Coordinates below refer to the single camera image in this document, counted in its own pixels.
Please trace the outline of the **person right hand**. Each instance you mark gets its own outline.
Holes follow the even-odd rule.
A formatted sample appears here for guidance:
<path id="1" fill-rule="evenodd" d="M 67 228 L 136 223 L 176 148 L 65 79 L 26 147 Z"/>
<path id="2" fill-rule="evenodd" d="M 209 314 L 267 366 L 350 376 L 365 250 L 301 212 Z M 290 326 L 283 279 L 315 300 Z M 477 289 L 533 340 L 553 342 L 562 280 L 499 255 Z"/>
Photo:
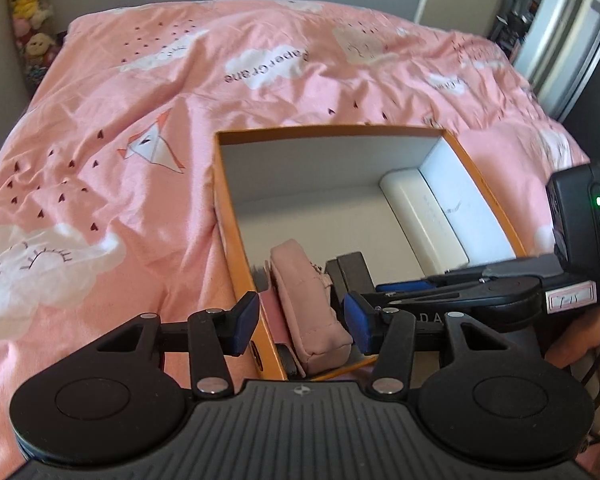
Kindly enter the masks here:
<path id="1" fill-rule="evenodd" d="M 547 350 L 545 359 L 550 364 L 565 367 L 597 348 L 600 348 L 600 310 L 592 310 L 577 318 L 567 328 Z"/>

